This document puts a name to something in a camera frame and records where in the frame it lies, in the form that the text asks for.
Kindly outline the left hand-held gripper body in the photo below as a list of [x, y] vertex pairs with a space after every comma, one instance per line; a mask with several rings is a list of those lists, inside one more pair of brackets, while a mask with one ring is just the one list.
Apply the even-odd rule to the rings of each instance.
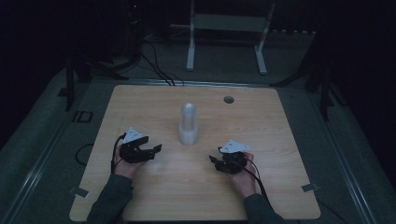
[[144, 137], [144, 135], [134, 128], [130, 128], [120, 146], [120, 157], [129, 163], [138, 163], [142, 161], [153, 160], [155, 154], [147, 153], [141, 146], [135, 145], [135, 140]]

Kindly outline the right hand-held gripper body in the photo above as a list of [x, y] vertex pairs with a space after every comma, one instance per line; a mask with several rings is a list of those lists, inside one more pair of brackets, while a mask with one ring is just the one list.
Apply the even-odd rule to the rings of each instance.
[[244, 154], [246, 150], [249, 150], [248, 145], [230, 140], [226, 145], [219, 148], [222, 157], [220, 161], [215, 161], [215, 168], [226, 174], [240, 173], [248, 163]]

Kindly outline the stack of clear plastic cups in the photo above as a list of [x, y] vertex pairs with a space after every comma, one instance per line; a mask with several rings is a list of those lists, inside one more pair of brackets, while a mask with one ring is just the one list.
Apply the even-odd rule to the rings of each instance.
[[198, 141], [196, 106], [186, 103], [181, 107], [180, 112], [179, 141], [184, 146], [192, 146]]

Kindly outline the person's left hand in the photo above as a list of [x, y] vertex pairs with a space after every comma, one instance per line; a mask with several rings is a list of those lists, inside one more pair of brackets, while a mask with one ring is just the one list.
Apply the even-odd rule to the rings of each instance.
[[116, 155], [114, 163], [114, 174], [121, 175], [133, 179], [137, 171], [145, 164], [145, 162], [129, 163], [123, 160], [119, 154]]

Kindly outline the person's right hand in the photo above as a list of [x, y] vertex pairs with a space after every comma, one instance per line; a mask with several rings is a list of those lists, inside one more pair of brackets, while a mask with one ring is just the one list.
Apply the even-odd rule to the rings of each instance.
[[252, 165], [254, 156], [247, 152], [245, 152], [244, 155], [247, 158], [245, 169], [238, 174], [230, 175], [230, 178], [237, 192], [243, 198], [247, 198], [256, 193], [256, 183], [254, 178], [255, 169]]

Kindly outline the black tripod stand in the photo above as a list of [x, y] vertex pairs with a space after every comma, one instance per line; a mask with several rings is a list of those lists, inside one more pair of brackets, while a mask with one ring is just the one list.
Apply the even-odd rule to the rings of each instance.
[[332, 88], [331, 68], [328, 63], [310, 65], [309, 67], [298, 71], [294, 75], [291, 75], [276, 83], [271, 83], [270, 87], [282, 88], [303, 77], [307, 77], [307, 81], [304, 84], [304, 89], [306, 92], [314, 93], [317, 90], [320, 90], [320, 101], [318, 107], [319, 113], [325, 121], [328, 121], [328, 107], [333, 105], [331, 93], [334, 94], [334, 98], [339, 104], [345, 105], [345, 102], [336, 95], [334, 89]]
[[127, 77], [123, 77], [117, 74], [110, 68], [105, 67], [96, 60], [86, 58], [82, 60], [75, 60], [73, 58], [67, 58], [65, 61], [65, 83], [66, 86], [60, 89], [58, 95], [66, 98], [65, 111], [69, 111], [75, 102], [75, 74], [78, 69], [82, 69], [82, 64], [87, 63], [92, 65], [94, 68], [99, 69], [105, 75], [108, 75], [117, 80], [127, 80]]

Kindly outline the white metal stand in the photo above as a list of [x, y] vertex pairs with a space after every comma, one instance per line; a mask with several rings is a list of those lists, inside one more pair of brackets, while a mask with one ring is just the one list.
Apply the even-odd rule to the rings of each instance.
[[270, 23], [272, 21], [276, 0], [269, 0], [270, 5], [268, 12], [264, 17], [249, 17], [249, 16], [233, 16], [233, 15], [218, 15], [218, 14], [202, 14], [195, 12], [195, 0], [190, 0], [190, 43], [187, 54], [186, 69], [192, 71], [194, 69], [195, 57], [195, 30], [221, 30], [221, 31], [236, 31], [236, 32], [255, 32], [261, 33], [261, 39], [257, 45], [254, 46], [256, 61], [259, 72], [262, 75], [267, 74], [266, 64], [263, 58], [263, 46], [266, 37], [269, 33]]

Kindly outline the black rectangular floor frame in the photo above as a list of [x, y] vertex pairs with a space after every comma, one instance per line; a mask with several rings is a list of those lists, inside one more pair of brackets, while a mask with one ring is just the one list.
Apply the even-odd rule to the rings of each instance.
[[88, 123], [92, 121], [93, 113], [91, 111], [77, 111], [72, 118], [73, 122]]

